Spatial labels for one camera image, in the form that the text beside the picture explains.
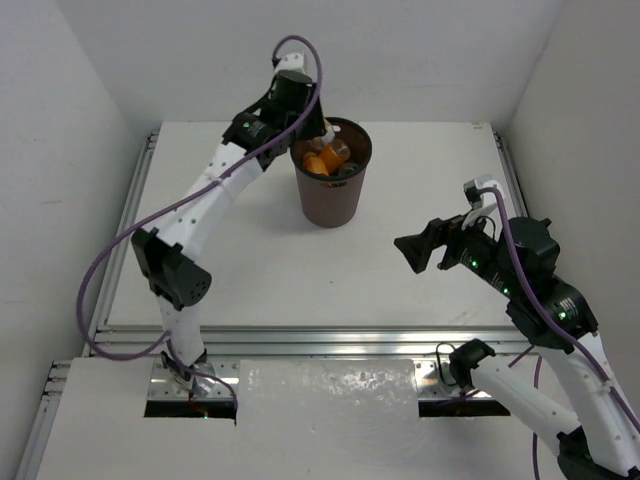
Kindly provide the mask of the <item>clear bottle yellow cap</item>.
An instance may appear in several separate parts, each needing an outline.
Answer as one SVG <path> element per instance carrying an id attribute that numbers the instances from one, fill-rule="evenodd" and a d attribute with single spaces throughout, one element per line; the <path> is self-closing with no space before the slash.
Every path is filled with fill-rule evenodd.
<path id="1" fill-rule="evenodd" d="M 311 151 L 321 152 L 335 139 L 335 131 L 333 125 L 327 118 L 324 118 L 323 121 L 325 133 L 321 136 L 314 137 L 313 139 L 307 141 L 307 146 Z"/>

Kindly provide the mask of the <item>orange bottle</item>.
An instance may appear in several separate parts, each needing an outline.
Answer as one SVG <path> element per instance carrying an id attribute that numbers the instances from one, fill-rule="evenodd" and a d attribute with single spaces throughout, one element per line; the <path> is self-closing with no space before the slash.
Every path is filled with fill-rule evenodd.
<path id="1" fill-rule="evenodd" d="M 319 158 L 329 174 L 337 172 L 350 156 L 351 151 L 348 145 L 340 139 L 335 139 L 319 153 Z"/>
<path id="2" fill-rule="evenodd" d="M 325 162 L 314 152 L 307 152 L 303 156 L 302 166 L 311 174 L 320 176 L 329 175 Z"/>

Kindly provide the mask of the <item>clear bottle black cap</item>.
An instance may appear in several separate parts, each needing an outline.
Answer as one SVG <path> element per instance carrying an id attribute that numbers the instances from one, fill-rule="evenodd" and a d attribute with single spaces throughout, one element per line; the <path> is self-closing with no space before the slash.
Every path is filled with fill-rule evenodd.
<path id="1" fill-rule="evenodd" d="M 344 162 L 337 171 L 338 176 L 349 176 L 356 174 L 360 169 L 360 165 L 353 161 Z"/>

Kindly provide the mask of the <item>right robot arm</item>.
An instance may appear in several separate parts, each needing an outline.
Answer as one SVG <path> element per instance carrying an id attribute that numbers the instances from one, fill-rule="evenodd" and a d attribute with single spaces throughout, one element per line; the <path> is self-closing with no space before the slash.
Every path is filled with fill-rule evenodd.
<path id="1" fill-rule="evenodd" d="M 436 218 L 394 245 L 416 273 L 426 269 L 434 250 L 444 248 L 439 269 L 464 266 L 505 296 L 507 315 L 556 375 L 570 406 L 520 380 L 479 339 L 450 353 L 455 386 L 495 398 L 547 446 L 565 478 L 636 479 L 638 419 L 609 367 L 588 302 L 555 273 L 560 247 L 549 223 L 514 217 L 493 239 L 484 231 L 484 218 Z"/>

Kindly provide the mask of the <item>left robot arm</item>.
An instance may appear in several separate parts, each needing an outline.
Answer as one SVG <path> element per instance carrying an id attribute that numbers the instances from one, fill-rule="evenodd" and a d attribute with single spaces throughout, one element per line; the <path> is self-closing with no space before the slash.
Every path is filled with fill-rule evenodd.
<path id="1" fill-rule="evenodd" d="M 318 93 L 317 83 L 301 70 L 275 73 L 267 93 L 235 116 L 183 205 L 131 237 L 169 334 L 163 363 L 186 386 L 207 361 L 198 304 L 212 277 L 197 260 L 214 226 L 246 187 L 294 143 L 325 134 Z"/>

